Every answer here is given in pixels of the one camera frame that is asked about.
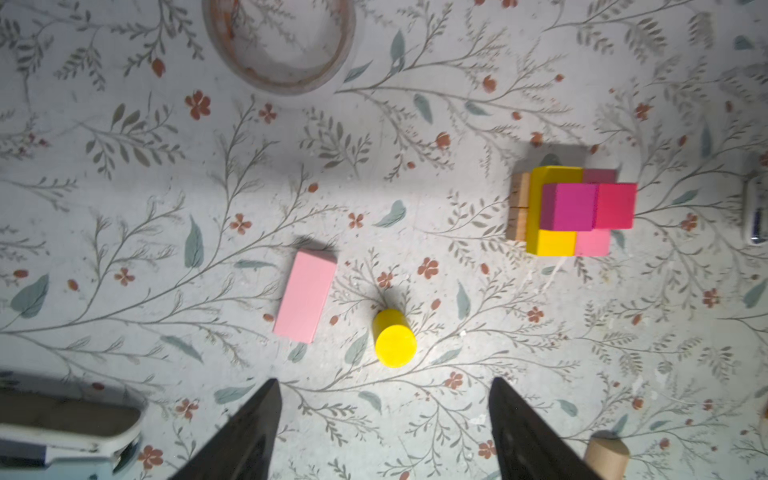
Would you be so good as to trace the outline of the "plain wood rectangular block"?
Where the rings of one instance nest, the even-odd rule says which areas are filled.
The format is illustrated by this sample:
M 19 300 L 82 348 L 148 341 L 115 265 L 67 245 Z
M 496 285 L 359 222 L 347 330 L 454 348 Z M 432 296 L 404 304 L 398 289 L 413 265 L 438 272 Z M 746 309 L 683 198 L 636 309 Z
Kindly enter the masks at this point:
M 529 206 L 531 174 L 519 172 L 512 175 L 509 205 L 511 208 L 527 209 Z

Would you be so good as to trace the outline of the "yellow rectangular block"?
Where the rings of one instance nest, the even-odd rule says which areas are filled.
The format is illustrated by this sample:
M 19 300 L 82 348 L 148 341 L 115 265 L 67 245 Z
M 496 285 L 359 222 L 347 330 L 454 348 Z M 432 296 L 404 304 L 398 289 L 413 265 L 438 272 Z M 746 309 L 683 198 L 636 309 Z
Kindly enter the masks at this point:
M 549 231 L 540 228 L 542 188 L 545 184 L 581 183 L 583 169 L 567 166 L 542 166 L 530 175 L 526 252 L 540 257 L 567 257 L 575 252 L 575 232 Z

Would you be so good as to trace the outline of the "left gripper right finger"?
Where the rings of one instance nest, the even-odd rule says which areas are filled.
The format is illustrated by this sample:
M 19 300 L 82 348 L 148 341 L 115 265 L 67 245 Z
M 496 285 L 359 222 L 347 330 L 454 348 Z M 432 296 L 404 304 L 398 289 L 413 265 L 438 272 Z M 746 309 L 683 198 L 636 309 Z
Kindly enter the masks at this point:
M 501 479 L 599 479 L 501 377 L 491 384 L 489 413 Z

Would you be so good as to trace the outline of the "magenta square block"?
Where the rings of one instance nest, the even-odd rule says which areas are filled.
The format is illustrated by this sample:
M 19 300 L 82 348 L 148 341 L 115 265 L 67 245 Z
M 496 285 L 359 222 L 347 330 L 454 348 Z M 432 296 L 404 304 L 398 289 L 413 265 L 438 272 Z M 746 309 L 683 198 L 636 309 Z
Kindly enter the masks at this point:
M 634 183 L 604 183 L 597 188 L 595 228 L 629 230 L 633 227 L 637 185 Z

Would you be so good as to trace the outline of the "small magenta cube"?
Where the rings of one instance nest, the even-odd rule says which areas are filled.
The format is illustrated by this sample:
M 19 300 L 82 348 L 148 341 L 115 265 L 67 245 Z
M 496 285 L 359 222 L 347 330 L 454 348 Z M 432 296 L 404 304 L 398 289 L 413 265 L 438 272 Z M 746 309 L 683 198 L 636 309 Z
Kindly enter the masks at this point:
M 542 230 L 582 232 L 595 228 L 597 184 L 553 183 L 542 187 Z

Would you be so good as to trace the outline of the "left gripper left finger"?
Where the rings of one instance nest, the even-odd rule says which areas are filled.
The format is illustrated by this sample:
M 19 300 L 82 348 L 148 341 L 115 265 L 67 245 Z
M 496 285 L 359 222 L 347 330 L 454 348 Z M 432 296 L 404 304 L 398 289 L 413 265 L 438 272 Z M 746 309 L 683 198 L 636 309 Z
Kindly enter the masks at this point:
M 172 479 L 268 478 L 281 411 L 279 382 L 270 379 Z

